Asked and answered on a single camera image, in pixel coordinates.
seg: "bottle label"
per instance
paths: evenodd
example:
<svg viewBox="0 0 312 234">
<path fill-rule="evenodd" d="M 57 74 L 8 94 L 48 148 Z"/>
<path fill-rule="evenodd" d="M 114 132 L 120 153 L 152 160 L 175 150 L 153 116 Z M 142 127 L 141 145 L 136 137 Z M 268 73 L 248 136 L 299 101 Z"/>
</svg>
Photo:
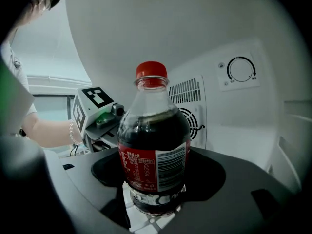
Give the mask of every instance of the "bottle label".
<svg viewBox="0 0 312 234">
<path fill-rule="evenodd" d="M 127 182 L 144 192 L 163 192 L 181 183 L 191 148 L 188 140 L 171 151 L 137 150 L 118 144 Z"/>
</svg>

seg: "red bottle cap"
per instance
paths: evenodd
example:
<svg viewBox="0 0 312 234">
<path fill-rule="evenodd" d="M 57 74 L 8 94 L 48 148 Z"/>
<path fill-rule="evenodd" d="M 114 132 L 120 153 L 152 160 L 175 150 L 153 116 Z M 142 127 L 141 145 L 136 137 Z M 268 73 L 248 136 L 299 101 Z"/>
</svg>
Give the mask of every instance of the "red bottle cap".
<svg viewBox="0 0 312 234">
<path fill-rule="evenodd" d="M 166 67 L 157 61 L 146 61 L 136 68 L 136 79 L 144 76 L 168 77 Z"/>
</svg>

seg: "vent grille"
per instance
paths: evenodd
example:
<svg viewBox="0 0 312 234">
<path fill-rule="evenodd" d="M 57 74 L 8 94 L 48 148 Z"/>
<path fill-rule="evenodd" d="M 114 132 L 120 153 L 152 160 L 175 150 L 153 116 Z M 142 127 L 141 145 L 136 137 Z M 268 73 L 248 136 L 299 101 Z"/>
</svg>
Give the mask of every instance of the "vent grille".
<svg viewBox="0 0 312 234">
<path fill-rule="evenodd" d="M 194 78 L 171 86 L 169 97 L 174 104 L 201 101 L 199 82 Z"/>
<path fill-rule="evenodd" d="M 186 117 L 189 125 L 190 125 L 190 135 L 191 135 L 191 141 L 195 139 L 197 132 L 198 132 L 198 123 L 196 120 L 196 117 L 193 115 L 193 113 L 186 109 L 186 108 L 179 108 L 180 111 L 183 113 L 183 115 Z"/>
</svg>

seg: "person's arm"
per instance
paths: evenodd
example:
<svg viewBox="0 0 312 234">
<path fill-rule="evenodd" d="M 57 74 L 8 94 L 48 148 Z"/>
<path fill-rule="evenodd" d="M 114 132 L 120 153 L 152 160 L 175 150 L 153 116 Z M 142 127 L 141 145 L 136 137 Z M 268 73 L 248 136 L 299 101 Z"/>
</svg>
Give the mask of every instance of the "person's arm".
<svg viewBox="0 0 312 234">
<path fill-rule="evenodd" d="M 23 122 L 23 130 L 28 137 L 42 147 L 57 147 L 73 144 L 69 135 L 70 120 L 50 121 L 38 118 L 37 113 L 27 115 Z M 74 123 L 75 141 L 82 142 L 79 129 Z"/>
</svg>

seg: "bottle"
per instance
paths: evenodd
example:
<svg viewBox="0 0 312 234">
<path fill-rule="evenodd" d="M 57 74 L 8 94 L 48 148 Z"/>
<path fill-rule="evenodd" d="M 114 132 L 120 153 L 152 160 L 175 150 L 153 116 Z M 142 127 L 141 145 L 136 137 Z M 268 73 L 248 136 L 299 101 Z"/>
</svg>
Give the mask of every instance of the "bottle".
<svg viewBox="0 0 312 234">
<path fill-rule="evenodd" d="M 155 61 L 140 64 L 137 95 L 117 133 L 133 203 L 150 215 L 173 212 L 185 191 L 190 126 L 169 98 L 168 83 L 164 65 Z"/>
</svg>

